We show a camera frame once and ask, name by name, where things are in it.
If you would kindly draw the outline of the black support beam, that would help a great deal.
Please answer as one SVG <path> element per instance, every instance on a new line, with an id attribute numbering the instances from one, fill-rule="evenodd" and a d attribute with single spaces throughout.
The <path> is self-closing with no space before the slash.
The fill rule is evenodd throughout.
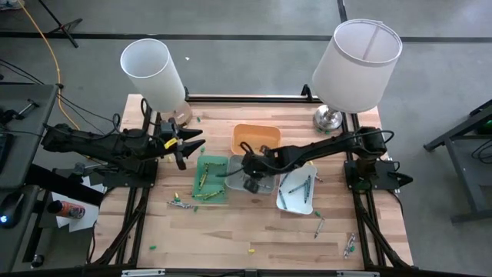
<path id="1" fill-rule="evenodd" d="M 26 185 L 37 185 L 80 202 L 100 206 L 104 194 L 88 186 L 58 175 L 39 165 L 31 164 L 25 176 Z"/>

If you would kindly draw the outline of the silver metal bracket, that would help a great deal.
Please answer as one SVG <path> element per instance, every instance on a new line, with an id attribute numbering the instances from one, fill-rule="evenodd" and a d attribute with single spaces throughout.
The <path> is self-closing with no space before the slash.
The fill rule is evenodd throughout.
<path id="1" fill-rule="evenodd" d="M 378 272 L 368 271 L 336 271 L 337 277 L 381 277 Z"/>
<path id="2" fill-rule="evenodd" d="M 131 269 L 123 270 L 121 277 L 163 277 L 165 269 Z"/>

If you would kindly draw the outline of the dark metal cart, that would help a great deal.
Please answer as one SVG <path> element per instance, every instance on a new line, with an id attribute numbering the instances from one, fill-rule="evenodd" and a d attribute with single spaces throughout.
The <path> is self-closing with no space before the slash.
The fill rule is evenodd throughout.
<path id="1" fill-rule="evenodd" d="M 492 188 L 492 99 L 470 112 L 462 123 L 424 145 L 432 152 L 443 146 L 464 187 L 470 211 L 450 218 L 454 224 L 492 219 L 492 205 L 483 188 Z"/>

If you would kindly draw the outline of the black aluminium frame rail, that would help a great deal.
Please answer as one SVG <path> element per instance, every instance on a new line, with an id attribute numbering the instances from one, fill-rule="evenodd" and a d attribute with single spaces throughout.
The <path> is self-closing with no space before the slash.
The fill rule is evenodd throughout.
<path id="1" fill-rule="evenodd" d="M 145 223 L 145 214 L 147 212 L 148 200 L 150 195 L 150 189 L 155 185 L 155 181 L 157 178 L 157 170 L 158 170 L 158 160 L 155 159 L 150 163 L 150 173 L 151 173 L 151 182 L 148 187 L 145 187 L 141 191 L 141 198 L 138 203 L 138 207 L 135 209 L 135 212 L 138 212 L 138 220 L 136 221 L 135 226 L 135 236 L 133 240 L 133 246 L 131 250 L 131 255 L 128 260 L 129 264 L 137 265 L 138 257 L 141 248 L 141 237 L 143 235 L 144 223 Z"/>
<path id="2" fill-rule="evenodd" d="M 362 149 L 368 153 L 357 154 L 355 162 L 356 185 L 352 189 L 360 195 L 359 209 L 364 225 L 372 234 L 374 247 L 377 257 L 377 265 L 386 266 L 384 237 L 379 229 L 377 219 L 373 189 L 376 188 L 377 180 L 377 160 L 386 152 L 385 138 L 383 132 L 375 127 L 362 127 L 357 114 L 351 114 L 351 120 L 355 132 L 361 135 Z"/>
<path id="3" fill-rule="evenodd" d="M 341 113 L 343 122 L 341 124 L 342 126 L 342 131 L 343 132 L 348 132 L 348 124 L 347 124 L 347 116 L 344 112 Z M 346 162 L 353 161 L 353 155 L 351 152 L 345 152 L 346 155 Z M 366 228 L 364 225 L 364 220 L 361 218 L 361 213 L 360 213 L 360 207 L 359 207 L 359 200 L 361 200 L 360 195 L 355 192 L 352 187 L 349 185 L 348 177 L 346 176 L 346 181 L 347 181 L 347 187 L 352 194 L 353 197 L 353 202 L 354 202 L 354 210 L 355 210 L 355 217 L 357 221 L 357 233 L 360 241 L 360 249 L 361 249 L 361 255 L 362 255 L 362 261 L 363 261 L 363 267 L 364 270 L 368 265 L 373 265 L 373 262 L 371 260 L 370 252 L 369 252 L 369 247 L 367 243 L 367 233 L 366 233 Z"/>
<path id="4" fill-rule="evenodd" d="M 123 225 L 121 228 L 121 234 L 119 237 L 119 246 L 116 248 L 116 257 L 115 264 L 129 264 L 128 261 L 125 262 L 125 253 L 127 249 L 127 244 L 130 238 L 128 237 L 131 234 L 131 231 L 136 226 L 136 221 L 138 220 L 138 212 L 135 212 L 135 209 L 138 207 L 139 200 L 141 198 L 141 191 L 143 188 L 148 187 L 151 182 L 151 173 L 148 171 L 148 166 L 151 162 L 145 162 L 141 167 L 141 171 L 136 175 L 131 175 L 126 178 L 126 180 L 130 181 L 129 184 L 129 193 L 127 199 L 127 205 L 125 208 L 125 216 L 123 220 Z"/>

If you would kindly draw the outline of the dark grey desk surface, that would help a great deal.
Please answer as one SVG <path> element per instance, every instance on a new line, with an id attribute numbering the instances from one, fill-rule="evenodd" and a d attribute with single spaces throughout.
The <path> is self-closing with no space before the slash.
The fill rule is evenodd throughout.
<path id="1" fill-rule="evenodd" d="M 37 185 L 0 191 L 0 273 L 13 270 L 19 255 L 23 262 L 34 258 L 47 199 L 38 197 L 41 191 Z"/>

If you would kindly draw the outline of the orange black spray can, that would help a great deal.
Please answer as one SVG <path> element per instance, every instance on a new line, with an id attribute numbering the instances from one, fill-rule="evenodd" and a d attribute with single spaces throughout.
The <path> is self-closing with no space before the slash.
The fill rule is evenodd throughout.
<path id="1" fill-rule="evenodd" d="M 56 200 L 47 206 L 47 212 L 68 219 L 81 219 L 85 215 L 85 207 L 71 202 Z"/>

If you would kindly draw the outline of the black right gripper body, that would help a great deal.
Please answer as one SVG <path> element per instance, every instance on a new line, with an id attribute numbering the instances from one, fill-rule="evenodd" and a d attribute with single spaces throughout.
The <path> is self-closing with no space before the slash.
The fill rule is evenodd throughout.
<path id="1" fill-rule="evenodd" d="M 260 147 L 260 155 L 256 154 L 247 142 L 241 142 L 240 147 L 245 151 L 241 162 L 242 169 L 248 176 L 243 187 L 249 192 L 257 193 L 260 188 L 260 181 L 275 175 L 274 155 L 266 145 Z"/>

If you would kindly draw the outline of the black table edge rail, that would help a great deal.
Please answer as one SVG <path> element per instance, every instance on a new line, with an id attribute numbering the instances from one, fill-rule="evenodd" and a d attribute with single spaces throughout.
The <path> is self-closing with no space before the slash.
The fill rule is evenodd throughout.
<path id="1" fill-rule="evenodd" d="M 321 100 L 306 95 L 189 95 L 187 102 L 193 103 L 308 103 L 321 104 Z"/>
<path id="2" fill-rule="evenodd" d="M 65 269 L 43 269 L 0 273 L 0 277 L 121 277 L 133 265 L 85 265 Z M 378 272 L 381 277 L 485 277 L 421 269 L 395 269 L 373 266 L 366 270 L 293 270 L 293 269 L 165 269 L 163 277 L 337 277 L 336 271 Z"/>

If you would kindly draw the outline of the white plastic bin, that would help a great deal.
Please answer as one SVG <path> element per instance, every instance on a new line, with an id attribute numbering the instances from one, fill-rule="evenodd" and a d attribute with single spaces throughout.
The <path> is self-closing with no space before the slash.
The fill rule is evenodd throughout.
<path id="1" fill-rule="evenodd" d="M 280 181 L 283 179 L 285 174 L 280 175 Z M 303 185 L 309 175 L 311 175 L 311 191 L 307 202 L 304 202 L 304 189 L 299 189 L 291 194 L 288 193 L 291 189 L 299 185 Z M 313 197 L 316 175 L 317 168 L 309 164 L 292 171 L 286 179 L 285 183 L 280 188 L 278 186 L 278 191 L 281 190 L 284 196 L 287 210 L 283 210 L 278 193 L 276 199 L 277 207 L 285 212 L 291 212 L 299 215 L 310 215 L 314 210 Z"/>

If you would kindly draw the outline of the orange plastic bin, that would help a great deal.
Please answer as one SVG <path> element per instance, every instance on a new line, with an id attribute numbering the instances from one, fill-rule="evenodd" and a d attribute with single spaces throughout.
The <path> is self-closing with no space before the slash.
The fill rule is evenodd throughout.
<path id="1" fill-rule="evenodd" d="M 281 131 L 273 126 L 238 124 L 234 127 L 231 139 L 231 151 L 235 155 L 243 155 L 241 142 L 247 142 L 255 152 L 266 145 L 270 149 L 281 146 Z"/>

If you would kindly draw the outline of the green translucent plastic bin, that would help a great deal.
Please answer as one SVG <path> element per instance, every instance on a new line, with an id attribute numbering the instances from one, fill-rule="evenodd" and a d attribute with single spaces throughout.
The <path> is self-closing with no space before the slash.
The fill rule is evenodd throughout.
<path id="1" fill-rule="evenodd" d="M 208 166 L 208 176 L 206 182 L 201 191 L 198 190 L 198 184 L 200 178 L 204 173 L 204 167 L 206 162 L 223 162 L 227 163 L 226 166 Z M 191 190 L 191 195 L 195 194 L 206 194 L 213 193 L 216 191 L 224 190 L 223 194 L 220 194 L 214 198 L 204 200 L 204 198 L 193 198 L 195 201 L 204 203 L 214 203 L 223 204 L 227 200 L 227 193 L 225 188 L 225 177 L 221 177 L 222 174 L 226 173 L 228 170 L 228 158 L 226 156 L 215 156 L 215 155 L 202 155 L 197 160 L 197 168 L 194 178 L 193 188 Z"/>

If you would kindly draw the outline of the grey side table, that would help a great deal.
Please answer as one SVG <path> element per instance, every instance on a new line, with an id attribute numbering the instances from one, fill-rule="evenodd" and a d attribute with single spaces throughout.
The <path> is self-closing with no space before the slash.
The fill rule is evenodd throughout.
<path id="1" fill-rule="evenodd" d="M 0 172 L 0 189 L 16 189 L 24 184 L 57 91 L 56 85 L 0 85 L 0 108 L 16 112 L 27 109 L 22 120 L 13 119 L 5 127 L 14 140 Z"/>

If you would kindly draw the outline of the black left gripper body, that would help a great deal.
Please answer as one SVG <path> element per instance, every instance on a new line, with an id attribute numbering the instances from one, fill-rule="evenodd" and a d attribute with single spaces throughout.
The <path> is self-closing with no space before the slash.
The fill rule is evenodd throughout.
<path id="1" fill-rule="evenodd" d="M 185 140 L 183 138 L 184 129 L 175 121 L 174 118 L 170 118 L 165 121 L 158 118 L 158 134 L 159 142 L 164 146 L 164 149 L 168 153 L 172 153 L 175 156 L 175 161 L 180 170 L 186 169 L 184 161 L 182 143 Z"/>

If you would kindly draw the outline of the black tripod stand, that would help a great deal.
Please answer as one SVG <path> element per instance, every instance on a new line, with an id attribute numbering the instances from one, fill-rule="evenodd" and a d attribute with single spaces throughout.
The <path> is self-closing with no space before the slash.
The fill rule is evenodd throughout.
<path id="1" fill-rule="evenodd" d="M 52 29 L 49 34 L 63 34 L 70 43 L 78 48 L 79 44 L 75 41 L 71 34 L 71 31 L 76 28 L 80 23 L 83 22 L 82 18 L 77 18 L 73 21 L 62 23 L 58 20 L 58 17 L 52 12 L 52 10 L 43 2 L 43 0 L 37 0 L 38 3 L 43 7 L 44 10 L 50 15 L 50 17 L 55 21 L 57 28 Z"/>

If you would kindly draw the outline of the white paper sheet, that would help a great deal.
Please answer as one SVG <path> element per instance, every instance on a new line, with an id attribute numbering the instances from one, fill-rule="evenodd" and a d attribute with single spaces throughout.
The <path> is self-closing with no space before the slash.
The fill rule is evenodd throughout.
<path id="1" fill-rule="evenodd" d="M 91 228 L 98 218 L 99 207 L 96 205 L 80 202 L 78 200 L 70 199 L 67 196 L 52 193 L 52 199 L 54 201 L 66 201 L 71 204 L 81 205 L 85 208 L 85 215 L 81 219 L 69 219 L 61 216 L 56 217 L 56 222 L 59 228 L 68 226 L 69 232 L 75 232 L 82 229 Z"/>
<path id="2" fill-rule="evenodd" d="M 93 189 L 95 191 L 101 192 L 102 194 L 106 193 L 107 188 L 103 186 L 102 183 L 99 184 L 92 184 L 91 179 L 89 176 L 84 176 L 82 178 L 82 184 L 86 187 L 89 187 L 90 189 Z"/>

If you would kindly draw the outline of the cylinder shade wooden base lamp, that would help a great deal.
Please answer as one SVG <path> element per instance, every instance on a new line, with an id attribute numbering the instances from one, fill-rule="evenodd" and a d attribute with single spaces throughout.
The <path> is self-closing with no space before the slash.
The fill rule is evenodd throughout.
<path id="1" fill-rule="evenodd" d="M 164 42 L 145 38 L 130 43 L 120 56 L 120 66 L 137 91 L 163 119 L 183 126 L 193 116 L 185 101 L 185 85 Z"/>

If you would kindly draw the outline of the cone shade chrome base lamp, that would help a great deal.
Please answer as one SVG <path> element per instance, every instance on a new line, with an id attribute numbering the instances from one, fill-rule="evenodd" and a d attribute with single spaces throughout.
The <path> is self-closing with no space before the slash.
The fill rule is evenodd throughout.
<path id="1" fill-rule="evenodd" d="M 343 113 L 376 107 L 402 51 L 400 36 L 383 22 L 359 18 L 339 24 L 312 75 L 311 91 L 322 101 L 314 126 L 335 130 Z"/>

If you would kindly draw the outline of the dark tablet device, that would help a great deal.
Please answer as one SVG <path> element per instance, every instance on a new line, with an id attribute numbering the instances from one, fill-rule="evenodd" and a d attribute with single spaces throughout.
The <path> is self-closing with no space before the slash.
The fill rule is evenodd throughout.
<path id="1" fill-rule="evenodd" d="M 0 134 L 0 173 L 2 172 L 10 151 L 13 136 Z"/>

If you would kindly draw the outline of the grey plastic bin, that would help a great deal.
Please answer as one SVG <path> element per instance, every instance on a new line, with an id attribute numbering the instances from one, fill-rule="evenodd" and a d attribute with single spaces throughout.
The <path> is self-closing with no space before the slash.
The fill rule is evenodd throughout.
<path id="1" fill-rule="evenodd" d="M 229 158 L 228 161 L 228 172 L 234 172 L 238 169 L 241 168 L 241 162 L 242 162 L 243 156 L 242 155 L 233 155 L 232 157 Z M 228 188 L 230 189 L 236 189 L 239 191 L 245 191 L 246 189 L 244 188 L 244 182 L 248 179 L 248 175 L 246 175 L 243 171 L 237 172 L 234 175 L 229 175 L 226 180 L 225 184 Z M 264 189 L 258 186 L 258 193 L 259 194 L 271 194 L 277 184 L 278 178 L 275 176 L 269 176 L 266 178 L 263 178 L 260 180 L 258 183 L 264 184 L 264 185 L 270 185 L 274 186 L 273 189 Z"/>

